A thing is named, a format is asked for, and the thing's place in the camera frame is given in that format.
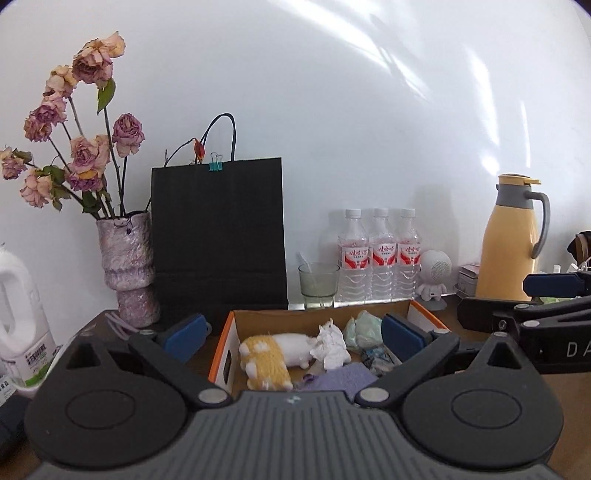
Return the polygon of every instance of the white detergent bottle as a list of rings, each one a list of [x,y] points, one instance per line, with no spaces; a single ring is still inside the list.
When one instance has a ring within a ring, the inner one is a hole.
[[[33,279],[22,261],[0,245],[0,287],[7,312],[0,317],[0,361],[19,387],[39,384],[56,354],[56,343]]]

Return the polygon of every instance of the pink dried flower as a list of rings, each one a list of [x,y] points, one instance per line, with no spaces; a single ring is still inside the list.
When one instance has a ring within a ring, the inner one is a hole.
[[[69,65],[58,65],[51,71],[50,77],[45,83],[45,93],[43,96],[59,93],[60,96],[70,97],[77,84],[78,80],[72,75],[72,67]]]
[[[66,121],[66,103],[59,93],[53,93],[48,97],[43,97],[41,105],[35,108],[31,115],[42,124],[56,126]]]
[[[68,165],[71,173],[66,170],[66,180],[72,187],[72,190],[81,190],[83,192],[92,191],[97,192],[103,189],[102,173],[98,172],[94,168],[86,170],[82,173],[74,172],[74,164]]]
[[[25,178],[25,186],[21,189],[21,197],[36,208],[43,208],[43,205],[51,200],[51,177],[40,177],[40,170],[29,169],[29,175]]]
[[[119,32],[116,31],[110,37],[101,40],[102,44],[107,47],[109,57],[116,59],[125,52],[125,40],[121,38]]]
[[[51,135],[52,128],[51,124],[40,122],[31,112],[25,120],[25,137],[31,142],[46,142]]]
[[[96,170],[99,177],[105,172],[109,158],[109,137],[97,135],[92,140],[83,136],[70,140],[72,148],[71,170],[75,174],[83,174],[90,170]]]
[[[142,124],[131,113],[121,115],[113,126],[113,142],[117,144],[117,154],[123,158],[136,154],[145,140]]]
[[[27,169],[24,160],[15,157],[10,147],[0,151],[0,161],[2,161],[2,176],[5,180],[17,179]]]
[[[118,32],[104,40],[87,42],[74,57],[72,75],[84,83],[95,83],[99,88],[113,76],[113,61],[125,51],[125,42]]]

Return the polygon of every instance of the blue binder clip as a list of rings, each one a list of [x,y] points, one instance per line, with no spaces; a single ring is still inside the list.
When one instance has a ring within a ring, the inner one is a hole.
[[[211,155],[212,161],[209,164],[209,171],[222,171],[223,170],[223,163],[222,163],[223,156],[219,155],[216,152],[211,152],[210,155]]]

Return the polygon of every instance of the bag handle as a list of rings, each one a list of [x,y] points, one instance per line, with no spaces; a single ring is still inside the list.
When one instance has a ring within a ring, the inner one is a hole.
[[[232,122],[232,130],[233,130],[233,132],[232,132],[232,156],[230,158],[230,161],[234,161],[234,153],[236,151],[236,122],[234,121],[234,116],[231,113],[220,113],[216,118],[213,119],[213,121],[209,124],[209,127],[207,127],[207,130],[205,130],[205,133],[201,137],[201,145],[203,145],[203,148],[205,148],[205,142],[207,141],[207,134],[212,129],[213,124],[215,124],[215,122],[220,120],[220,118],[223,116],[227,116],[230,119],[230,121]]]

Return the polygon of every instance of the blue gripper pad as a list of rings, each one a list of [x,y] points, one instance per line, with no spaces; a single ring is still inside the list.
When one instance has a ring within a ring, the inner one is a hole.
[[[160,333],[157,342],[165,352],[185,364],[203,346],[208,334],[207,321],[198,313]]]
[[[405,362],[431,343],[432,338],[397,313],[388,313],[382,319],[382,340],[401,362]]]

